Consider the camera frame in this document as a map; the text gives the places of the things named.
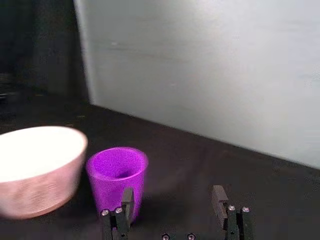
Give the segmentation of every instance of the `black table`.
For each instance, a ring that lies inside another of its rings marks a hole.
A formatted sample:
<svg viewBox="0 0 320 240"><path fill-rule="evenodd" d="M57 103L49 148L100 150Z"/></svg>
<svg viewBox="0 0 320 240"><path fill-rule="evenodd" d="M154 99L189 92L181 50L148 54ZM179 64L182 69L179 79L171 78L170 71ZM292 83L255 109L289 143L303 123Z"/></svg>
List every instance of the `black table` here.
<svg viewBox="0 0 320 240"><path fill-rule="evenodd" d="M0 134L43 125L84 132L87 158L115 146L148 155L145 194L130 240L161 239L164 232L222 240L211 205L213 185L223 185L237 207L252 209L257 240L319 239L319 170L34 89L23 90L17 115L0 121ZM76 195L58 210L27 220L0 218L0 239L100 240L85 171Z"/></svg>

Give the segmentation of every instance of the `white bowl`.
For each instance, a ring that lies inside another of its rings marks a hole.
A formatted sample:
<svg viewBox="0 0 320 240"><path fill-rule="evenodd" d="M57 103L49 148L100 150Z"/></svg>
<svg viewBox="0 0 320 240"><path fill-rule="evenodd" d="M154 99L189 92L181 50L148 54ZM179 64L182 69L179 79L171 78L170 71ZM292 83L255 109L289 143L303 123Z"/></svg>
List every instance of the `white bowl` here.
<svg viewBox="0 0 320 240"><path fill-rule="evenodd" d="M87 145L82 132L64 126L0 135L0 214L32 218L68 202L77 190Z"/></svg>

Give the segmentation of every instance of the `table surface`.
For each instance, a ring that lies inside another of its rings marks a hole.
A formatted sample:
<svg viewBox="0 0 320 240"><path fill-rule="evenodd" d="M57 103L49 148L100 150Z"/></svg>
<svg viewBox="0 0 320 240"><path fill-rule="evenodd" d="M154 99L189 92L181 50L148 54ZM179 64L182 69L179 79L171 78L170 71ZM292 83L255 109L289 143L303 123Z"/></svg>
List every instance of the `table surface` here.
<svg viewBox="0 0 320 240"><path fill-rule="evenodd" d="M164 232L223 240L211 205L213 185L223 185L238 208L251 208L257 240L318 239L319 170L34 89L23 89L20 101L14 118L0 120L0 134L70 126L88 136L86 159L115 146L148 155L144 198L130 240L156 240ZM72 200L56 211L27 220L0 218L0 238L100 240L86 172Z"/></svg>

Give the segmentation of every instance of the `white wall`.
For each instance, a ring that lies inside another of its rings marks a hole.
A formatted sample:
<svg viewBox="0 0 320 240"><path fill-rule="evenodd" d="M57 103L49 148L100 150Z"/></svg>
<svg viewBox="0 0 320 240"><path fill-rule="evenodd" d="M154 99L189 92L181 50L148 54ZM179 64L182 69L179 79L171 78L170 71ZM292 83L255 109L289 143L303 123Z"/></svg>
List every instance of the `white wall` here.
<svg viewBox="0 0 320 240"><path fill-rule="evenodd" d="M320 168L320 1L75 1L95 104Z"/></svg>

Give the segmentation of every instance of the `purple cup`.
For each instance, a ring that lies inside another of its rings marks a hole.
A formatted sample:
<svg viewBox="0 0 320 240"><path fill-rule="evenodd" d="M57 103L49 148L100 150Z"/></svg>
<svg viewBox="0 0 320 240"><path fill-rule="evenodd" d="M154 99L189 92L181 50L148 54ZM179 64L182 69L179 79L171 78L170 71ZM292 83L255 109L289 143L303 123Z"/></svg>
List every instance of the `purple cup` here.
<svg viewBox="0 0 320 240"><path fill-rule="evenodd" d="M146 154L131 147L114 147L92 156L86 163L86 171L98 213L103 209L113 211L120 207L125 188L132 187L132 220L135 220L143 197L147 166Z"/></svg>

